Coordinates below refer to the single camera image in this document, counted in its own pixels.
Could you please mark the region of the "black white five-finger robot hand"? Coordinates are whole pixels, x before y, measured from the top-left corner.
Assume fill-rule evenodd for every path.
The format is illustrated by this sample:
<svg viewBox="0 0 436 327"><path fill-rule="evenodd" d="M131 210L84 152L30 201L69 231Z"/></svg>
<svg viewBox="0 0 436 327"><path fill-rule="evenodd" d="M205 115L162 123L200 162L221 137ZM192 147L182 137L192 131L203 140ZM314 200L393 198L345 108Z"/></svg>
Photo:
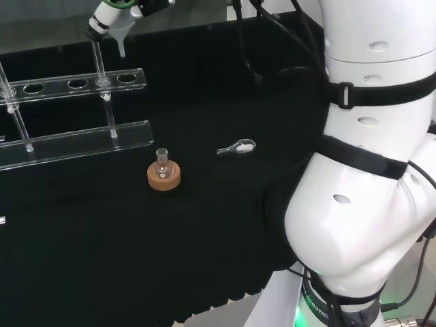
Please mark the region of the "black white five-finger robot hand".
<svg viewBox="0 0 436 327"><path fill-rule="evenodd" d="M99 42L109 33L122 31L127 35L134 23L142 18L136 1L102 1L89 19L87 37Z"/></svg>

